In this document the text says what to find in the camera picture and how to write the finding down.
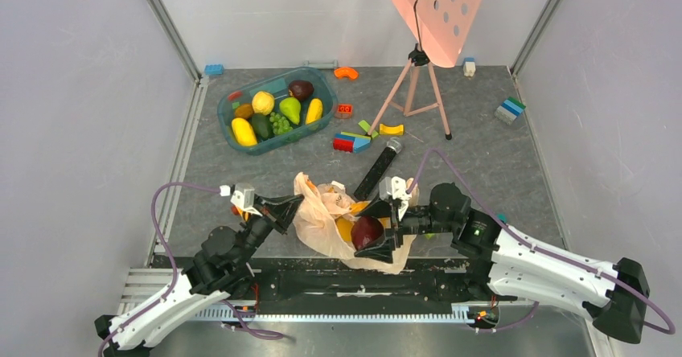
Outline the dark red fake apple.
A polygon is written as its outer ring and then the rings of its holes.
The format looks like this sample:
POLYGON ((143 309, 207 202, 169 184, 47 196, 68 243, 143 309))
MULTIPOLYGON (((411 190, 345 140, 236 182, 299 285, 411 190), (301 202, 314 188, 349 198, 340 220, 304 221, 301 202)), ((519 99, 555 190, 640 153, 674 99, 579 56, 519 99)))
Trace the dark red fake apple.
POLYGON ((377 218, 361 216, 351 228, 351 242, 358 251, 379 239, 383 233, 384 225, 377 218))

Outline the translucent banana print plastic bag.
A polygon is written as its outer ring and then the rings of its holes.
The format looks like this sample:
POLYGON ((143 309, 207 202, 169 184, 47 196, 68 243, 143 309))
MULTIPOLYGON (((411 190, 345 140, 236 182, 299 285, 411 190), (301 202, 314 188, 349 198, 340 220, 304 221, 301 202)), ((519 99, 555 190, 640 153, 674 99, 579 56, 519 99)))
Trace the translucent banana print plastic bag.
POLYGON ((344 185, 337 182, 315 185, 300 172, 294 177, 294 193, 305 197, 293 225, 298 239, 308 248, 340 260, 351 269, 398 274, 405 268, 415 235, 408 235, 401 247, 393 251, 392 264, 355 257, 353 244, 342 240, 335 220, 345 215, 356 222, 359 213, 350 217, 351 205, 357 201, 346 193, 344 185))

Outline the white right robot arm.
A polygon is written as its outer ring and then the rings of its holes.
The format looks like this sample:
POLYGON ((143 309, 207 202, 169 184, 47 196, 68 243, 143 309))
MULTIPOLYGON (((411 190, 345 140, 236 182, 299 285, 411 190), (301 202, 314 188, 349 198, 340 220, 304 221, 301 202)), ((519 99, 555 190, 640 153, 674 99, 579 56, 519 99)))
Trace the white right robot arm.
POLYGON ((643 266, 632 259, 617 263, 584 258, 548 245, 471 206, 453 183, 434 187, 426 205, 409 206, 402 179, 382 190, 362 217, 387 219, 378 238, 361 244, 355 256, 392 263, 404 236, 450 233, 451 246, 470 260, 464 286, 475 299, 516 297, 552 305, 587 318, 619 341, 641 341, 650 294, 643 266))

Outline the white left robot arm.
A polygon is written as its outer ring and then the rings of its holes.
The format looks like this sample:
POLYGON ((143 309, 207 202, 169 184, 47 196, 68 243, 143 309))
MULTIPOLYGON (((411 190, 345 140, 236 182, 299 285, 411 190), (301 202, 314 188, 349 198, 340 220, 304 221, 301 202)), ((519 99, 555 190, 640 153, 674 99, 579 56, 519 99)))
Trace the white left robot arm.
POLYGON ((118 316, 95 321, 102 339, 99 356, 147 356, 171 331, 209 306, 244 298, 252 290, 253 254, 273 232, 286 234, 302 205, 303 195, 276 198, 256 196, 240 230, 214 228, 183 270, 141 305, 118 316))

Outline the orange fake fruit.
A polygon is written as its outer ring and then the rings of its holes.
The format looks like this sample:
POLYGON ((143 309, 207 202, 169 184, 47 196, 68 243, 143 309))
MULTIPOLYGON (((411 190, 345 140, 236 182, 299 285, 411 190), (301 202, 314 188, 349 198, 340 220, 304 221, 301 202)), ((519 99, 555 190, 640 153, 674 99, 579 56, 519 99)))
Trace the orange fake fruit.
MULTIPOLYGON (((369 204, 369 201, 362 201, 362 202, 353 203, 351 205, 350 217, 354 218, 355 213, 363 210, 368 204, 369 204)), ((354 224, 355 224, 355 221, 349 220, 345 215, 340 216, 338 219, 335 220, 335 225, 336 225, 337 231, 340 234, 343 241, 345 241, 347 243, 351 243, 351 229, 352 229, 354 224)))

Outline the large yellow fake mango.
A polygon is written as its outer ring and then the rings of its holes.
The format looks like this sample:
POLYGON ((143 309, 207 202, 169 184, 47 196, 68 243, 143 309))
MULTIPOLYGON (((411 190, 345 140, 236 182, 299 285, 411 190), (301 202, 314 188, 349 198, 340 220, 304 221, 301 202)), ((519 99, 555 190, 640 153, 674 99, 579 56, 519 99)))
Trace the large yellow fake mango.
POLYGON ((247 119, 236 117, 231 121, 231 127, 235 139, 241 146, 256 146, 258 140, 254 129, 247 119))

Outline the dark green fake avocado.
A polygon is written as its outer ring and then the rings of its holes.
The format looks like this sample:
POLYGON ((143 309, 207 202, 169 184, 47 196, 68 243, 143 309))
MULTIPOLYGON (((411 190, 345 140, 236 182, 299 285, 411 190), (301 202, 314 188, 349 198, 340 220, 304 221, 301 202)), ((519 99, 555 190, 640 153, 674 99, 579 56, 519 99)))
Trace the dark green fake avocado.
POLYGON ((261 141, 274 137, 273 127, 269 118, 261 113, 254 113, 250 118, 254 133, 261 141))

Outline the green fake pear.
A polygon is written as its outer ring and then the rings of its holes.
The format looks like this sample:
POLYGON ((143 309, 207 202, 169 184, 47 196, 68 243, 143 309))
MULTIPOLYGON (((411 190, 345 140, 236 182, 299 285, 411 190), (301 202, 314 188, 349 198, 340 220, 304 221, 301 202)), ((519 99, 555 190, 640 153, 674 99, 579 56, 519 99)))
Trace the green fake pear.
POLYGON ((293 124, 300 123, 302 105, 295 97, 289 96, 279 103, 280 113, 288 118, 293 124))

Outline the yellow fake lemon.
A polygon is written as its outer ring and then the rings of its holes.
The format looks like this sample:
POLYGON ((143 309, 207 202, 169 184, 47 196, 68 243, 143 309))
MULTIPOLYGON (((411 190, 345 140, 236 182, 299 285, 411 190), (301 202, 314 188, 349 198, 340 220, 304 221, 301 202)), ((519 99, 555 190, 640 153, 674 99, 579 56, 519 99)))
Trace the yellow fake lemon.
POLYGON ((268 116, 275 106, 275 97, 270 92, 259 91, 252 98, 252 108, 254 113, 268 116))

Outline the yellow arch toy brick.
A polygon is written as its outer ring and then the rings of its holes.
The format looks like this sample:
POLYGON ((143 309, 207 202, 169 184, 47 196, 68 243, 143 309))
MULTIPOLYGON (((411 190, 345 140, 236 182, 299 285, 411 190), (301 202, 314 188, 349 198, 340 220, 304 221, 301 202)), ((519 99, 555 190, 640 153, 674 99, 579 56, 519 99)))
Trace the yellow arch toy brick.
POLYGON ((405 127, 403 125, 379 125, 379 133, 384 136, 403 136, 405 127))

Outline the red orange round brick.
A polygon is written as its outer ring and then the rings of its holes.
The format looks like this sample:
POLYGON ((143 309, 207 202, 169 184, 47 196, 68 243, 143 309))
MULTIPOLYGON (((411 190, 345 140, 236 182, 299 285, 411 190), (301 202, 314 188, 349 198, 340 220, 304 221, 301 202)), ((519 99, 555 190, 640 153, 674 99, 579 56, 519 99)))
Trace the red orange round brick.
POLYGON ((335 117, 338 119, 349 119, 353 116, 354 108, 350 104, 338 104, 335 110, 335 117))

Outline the stacked grey blue green bricks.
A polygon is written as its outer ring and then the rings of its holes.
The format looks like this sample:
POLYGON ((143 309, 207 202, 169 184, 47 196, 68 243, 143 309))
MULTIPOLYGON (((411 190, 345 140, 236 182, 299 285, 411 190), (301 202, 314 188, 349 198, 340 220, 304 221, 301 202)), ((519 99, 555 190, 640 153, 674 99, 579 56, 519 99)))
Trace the stacked grey blue green bricks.
POLYGON ((494 112, 494 116, 507 125, 510 125, 524 113, 525 109, 526 106, 524 104, 510 96, 499 105, 494 112))

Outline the white toy brick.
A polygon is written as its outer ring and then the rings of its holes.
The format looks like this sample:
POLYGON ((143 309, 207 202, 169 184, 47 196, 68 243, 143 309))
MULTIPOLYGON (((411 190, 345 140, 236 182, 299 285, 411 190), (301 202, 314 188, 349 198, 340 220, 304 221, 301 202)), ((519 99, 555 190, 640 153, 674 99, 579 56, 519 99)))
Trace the white toy brick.
POLYGON ((465 77, 473 77, 476 72, 476 63, 473 57, 466 57, 462 63, 463 75, 465 77))

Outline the pink perforated board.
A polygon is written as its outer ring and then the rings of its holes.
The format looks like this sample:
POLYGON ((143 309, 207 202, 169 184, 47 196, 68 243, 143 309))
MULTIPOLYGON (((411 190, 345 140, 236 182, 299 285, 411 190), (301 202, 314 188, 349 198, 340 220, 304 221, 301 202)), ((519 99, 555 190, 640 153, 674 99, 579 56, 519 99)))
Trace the pink perforated board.
POLYGON ((432 64, 452 68, 482 0, 391 0, 432 64))

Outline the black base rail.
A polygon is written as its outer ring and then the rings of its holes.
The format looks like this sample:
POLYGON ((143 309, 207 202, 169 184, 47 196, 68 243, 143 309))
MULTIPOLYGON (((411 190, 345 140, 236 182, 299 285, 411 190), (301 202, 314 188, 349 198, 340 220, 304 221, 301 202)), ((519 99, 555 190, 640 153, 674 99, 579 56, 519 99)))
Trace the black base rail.
POLYGON ((398 274, 350 269, 329 258, 253 258, 255 278, 232 302, 261 314, 445 314, 451 304, 491 301, 468 261, 410 259, 398 274))

